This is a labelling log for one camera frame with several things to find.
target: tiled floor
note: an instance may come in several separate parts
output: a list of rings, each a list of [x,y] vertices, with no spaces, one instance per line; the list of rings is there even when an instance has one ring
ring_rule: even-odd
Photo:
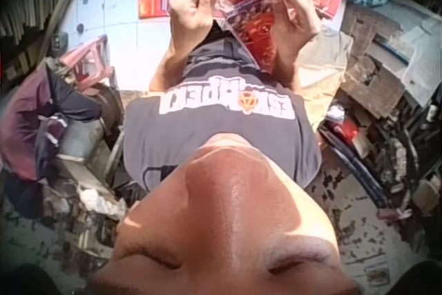
[[[171,36],[166,19],[138,19],[138,0],[72,0],[60,30],[69,34],[69,50],[107,34],[118,86],[129,91],[147,90]]]

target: gray t-shirt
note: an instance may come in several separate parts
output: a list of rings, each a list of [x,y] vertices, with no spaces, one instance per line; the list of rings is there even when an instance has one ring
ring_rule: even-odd
[[[320,166],[302,97],[232,59],[210,58],[163,96],[133,101],[124,130],[126,169],[149,191],[218,133],[241,135],[303,188]]]

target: eye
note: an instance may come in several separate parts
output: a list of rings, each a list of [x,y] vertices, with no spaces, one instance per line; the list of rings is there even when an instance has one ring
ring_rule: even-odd
[[[322,255],[320,253],[304,253],[296,254],[295,256],[289,256],[278,260],[269,272],[274,276],[285,273],[289,270],[302,268],[302,266],[308,265],[309,263],[321,263],[325,264],[327,262],[327,255]]]
[[[154,256],[154,255],[152,255],[150,253],[148,253],[148,254],[143,253],[142,255],[147,257],[147,258],[149,258],[149,259],[151,259],[151,260],[153,260],[157,264],[160,264],[160,265],[164,266],[165,268],[171,269],[173,271],[176,270],[176,269],[179,269],[181,267],[181,265],[170,263],[170,262],[164,260],[163,258],[160,258],[158,256]]]
[[[154,261],[158,265],[161,265],[170,270],[177,270],[181,268],[182,264],[178,263],[175,259],[175,256],[168,251],[156,249],[156,250],[148,250],[145,247],[131,247],[130,249],[126,249],[124,254],[120,259],[131,257],[131,256],[143,256],[148,258],[149,260]]]
[[[288,262],[282,265],[279,265],[277,267],[273,267],[269,270],[269,272],[271,274],[273,274],[274,276],[277,276],[279,274],[282,274],[284,272],[289,271],[290,269],[294,269],[298,266],[300,266],[301,264],[303,264],[304,262],[299,262],[299,261],[292,261],[292,262]]]

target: red cloth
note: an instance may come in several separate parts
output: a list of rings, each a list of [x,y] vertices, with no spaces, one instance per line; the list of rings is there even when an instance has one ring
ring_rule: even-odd
[[[1,157],[23,180],[38,180],[35,168],[38,115],[50,117],[54,113],[50,98],[48,73],[43,67],[23,82],[0,122]]]

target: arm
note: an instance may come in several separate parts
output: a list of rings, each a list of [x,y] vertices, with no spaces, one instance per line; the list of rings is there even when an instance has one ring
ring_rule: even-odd
[[[270,0],[275,14],[272,28],[276,45],[273,77],[282,86],[299,93],[297,59],[299,52],[320,32],[320,19],[312,0]]]
[[[281,83],[285,88],[290,89],[293,93],[298,94],[301,85],[298,76],[298,55],[295,59],[287,59],[276,54],[275,64],[273,65],[272,76]]]
[[[150,93],[162,93],[180,83],[187,63],[187,55],[168,49],[152,78]]]
[[[149,86],[152,95],[180,83],[189,54],[212,28],[216,1],[169,0],[172,39]]]

